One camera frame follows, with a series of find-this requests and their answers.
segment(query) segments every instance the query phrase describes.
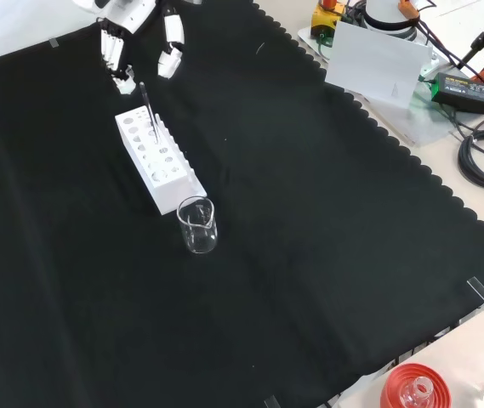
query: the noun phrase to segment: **white container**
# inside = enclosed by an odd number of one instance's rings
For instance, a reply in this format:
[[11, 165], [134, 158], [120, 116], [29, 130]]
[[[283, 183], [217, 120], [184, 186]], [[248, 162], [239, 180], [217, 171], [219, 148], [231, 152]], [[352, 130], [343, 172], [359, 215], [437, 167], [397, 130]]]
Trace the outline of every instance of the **white container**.
[[194, 170], [156, 115], [155, 135], [144, 106], [115, 116], [122, 141], [162, 215], [192, 196], [206, 196]]

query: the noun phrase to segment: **red lid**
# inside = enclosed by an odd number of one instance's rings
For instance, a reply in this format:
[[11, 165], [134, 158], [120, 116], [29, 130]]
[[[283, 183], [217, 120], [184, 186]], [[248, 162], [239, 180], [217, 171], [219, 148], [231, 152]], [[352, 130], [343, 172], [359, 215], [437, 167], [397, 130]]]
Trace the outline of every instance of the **red lid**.
[[435, 408], [451, 408], [452, 396], [440, 375], [429, 367], [420, 364], [399, 365], [387, 378], [381, 393], [381, 408], [403, 408], [399, 398], [400, 387], [408, 379], [429, 378], [435, 387]]

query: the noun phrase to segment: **glass beaker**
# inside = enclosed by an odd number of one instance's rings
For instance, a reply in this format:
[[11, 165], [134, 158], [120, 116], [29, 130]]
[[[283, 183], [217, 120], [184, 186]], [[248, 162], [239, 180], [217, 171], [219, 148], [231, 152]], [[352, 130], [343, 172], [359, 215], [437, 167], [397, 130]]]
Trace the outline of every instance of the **glass beaker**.
[[177, 218], [189, 251], [207, 253], [217, 245], [214, 204], [206, 197], [189, 197], [179, 204]]

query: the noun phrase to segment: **yellow device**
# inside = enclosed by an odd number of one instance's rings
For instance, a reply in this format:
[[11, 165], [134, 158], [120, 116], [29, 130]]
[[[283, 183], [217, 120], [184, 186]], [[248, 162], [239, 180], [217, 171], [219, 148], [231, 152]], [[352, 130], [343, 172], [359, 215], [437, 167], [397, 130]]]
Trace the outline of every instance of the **yellow device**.
[[321, 0], [311, 16], [311, 37], [332, 38], [336, 24], [342, 19], [345, 5], [336, 0]]

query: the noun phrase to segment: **white table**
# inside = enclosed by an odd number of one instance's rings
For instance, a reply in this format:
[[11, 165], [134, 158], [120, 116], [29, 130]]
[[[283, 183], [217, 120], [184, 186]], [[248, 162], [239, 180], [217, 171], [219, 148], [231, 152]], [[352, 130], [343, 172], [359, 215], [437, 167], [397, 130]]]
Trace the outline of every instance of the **white table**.
[[[484, 311], [404, 363], [423, 364], [441, 374], [452, 394], [453, 408], [484, 408]], [[341, 400], [339, 407], [379, 408], [389, 373]]]

